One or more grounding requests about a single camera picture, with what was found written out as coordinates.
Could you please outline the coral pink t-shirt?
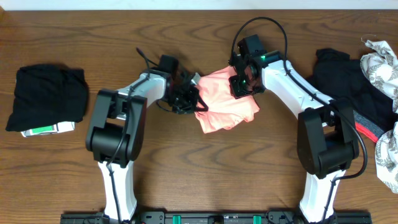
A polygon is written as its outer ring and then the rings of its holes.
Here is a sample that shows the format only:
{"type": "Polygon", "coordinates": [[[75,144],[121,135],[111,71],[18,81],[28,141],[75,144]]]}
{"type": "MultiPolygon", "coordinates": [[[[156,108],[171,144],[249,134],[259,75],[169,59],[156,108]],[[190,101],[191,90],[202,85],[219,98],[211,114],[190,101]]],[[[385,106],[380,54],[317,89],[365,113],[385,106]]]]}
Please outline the coral pink t-shirt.
{"type": "Polygon", "coordinates": [[[251,122],[259,112],[253,96],[235,99],[231,95],[229,78],[235,74],[233,67],[225,67],[199,80],[197,88],[208,111],[197,111],[195,117],[205,134],[232,129],[242,121],[251,122]]]}

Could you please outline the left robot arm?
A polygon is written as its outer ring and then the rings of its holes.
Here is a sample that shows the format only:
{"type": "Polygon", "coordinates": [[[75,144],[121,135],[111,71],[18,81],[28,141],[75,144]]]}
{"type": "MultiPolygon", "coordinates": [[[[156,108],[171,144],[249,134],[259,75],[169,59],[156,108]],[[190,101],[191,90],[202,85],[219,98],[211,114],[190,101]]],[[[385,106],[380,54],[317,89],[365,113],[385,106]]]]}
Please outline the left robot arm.
{"type": "Polygon", "coordinates": [[[198,73],[181,68],[169,55],[145,63],[136,81],[118,90],[102,89],[96,96],[85,144],[103,176],[102,223],[129,223],[136,211],[134,162],[141,152],[148,107],[163,101],[175,114],[208,111],[196,87],[198,73]]]}

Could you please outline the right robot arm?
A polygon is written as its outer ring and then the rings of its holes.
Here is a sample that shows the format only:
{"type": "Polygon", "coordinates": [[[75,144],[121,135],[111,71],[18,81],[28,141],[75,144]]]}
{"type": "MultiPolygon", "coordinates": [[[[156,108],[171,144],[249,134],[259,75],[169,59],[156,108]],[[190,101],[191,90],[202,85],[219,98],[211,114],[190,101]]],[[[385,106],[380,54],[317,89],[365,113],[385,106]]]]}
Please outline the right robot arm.
{"type": "Polygon", "coordinates": [[[301,77],[279,51],[268,52],[257,35],[234,42],[239,50],[229,64],[231,94],[242,98],[273,92],[298,120],[297,154],[306,182],[294,223],[367,223],[367,213],[337,213],[333,209],[340,180],[359,154],[353,109],[334,100],[301,77]]]}

